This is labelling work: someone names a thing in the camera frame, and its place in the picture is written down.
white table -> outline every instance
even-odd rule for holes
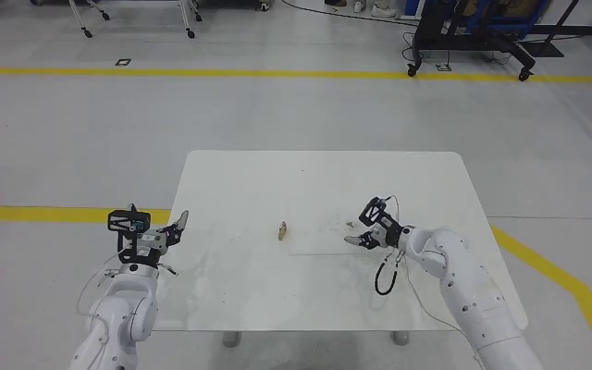
[[[463,234],[518,327],[526,327],[457,154],[195,151],[187,157],[170,217],[189,209],[189,222],[182,243],[163,259],[180,275],[161,274],[155,329],[450,330],[422,312],[404,273],[389,296],[378,296],[374,277],[385,251],[343,241],[365,230],[357,216],[372,197],[391,194],[399,198],[403,225],[448,226]],[[395,203],[387,210],[395,216]],[[278,241],[282,221],[288,233]],[[454,323],[438,281],[413,261],[408,266],[426,309]],[[383,271],[383,290],[392,268]]]

gray floor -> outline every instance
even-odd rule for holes
[[[131,68],[405,71],[401,34],[413,30],[276,2],[267,13],[205,9],[191,41],[173,3],[103,5],[110,22],[80,10],[87,40],[67,6],[0,1],[0,68],[111,68],[131,57]],[[536,73],[589,74],[591,40],[558,46],[567,57],[539,59]],[[446,54],[432,56],[425,71]],[[450,62],[457,73],[519,70],[482,58]],[[169,208],[194,149],[453,151],[492,224],[590,286],[590,102],[590,84],[2,75],[0,205]],[[83,335],[80,285],[114,243],[101,225],[0,223],[3,368],[68,365]],[[588,368],[592,334],[573,296],[503,255],[546,368]],[[139,368],[478,368],[458,333],[414,333],[404,348],[388,333],[248,334],[231,351],[220,340],[154,333]]]

table leg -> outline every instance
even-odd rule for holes
[[[392,331],[390,332],[390,337],[398,346],[404,346],[409,343],[409,331]]]
[[[225,331],[222,336],[222,344],[226,348],[234,348],[241,343],[241,333],[239,331]]]

cart wheel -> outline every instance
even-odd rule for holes
[[[518,80],[526,81],[530,77],[531,73],[528,69],[522,68],[520,74],[518,75]]]

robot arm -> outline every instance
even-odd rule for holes
[[[70,370],[135,370],[136,343],[150,337],[158,305],[158,267],[168,247],[180,241],[189,212],[166,228],[150,229],[150,215],[133,206],[109,215],[110,230],[117,231],[117,250],[123,265],[102,298],[91,308],[89,336],[78,347]]]
[[[407,255],[438,278],[444,302],[487,370],[542,370],[500,289],[469,253],[463,237],[445,228],[401,227],[385,208],[386,200],[373,199],[360,216],[360,221],[372,229],[357,238],[346,237],[346,241],[365,248],[398,248],[399,261]]]

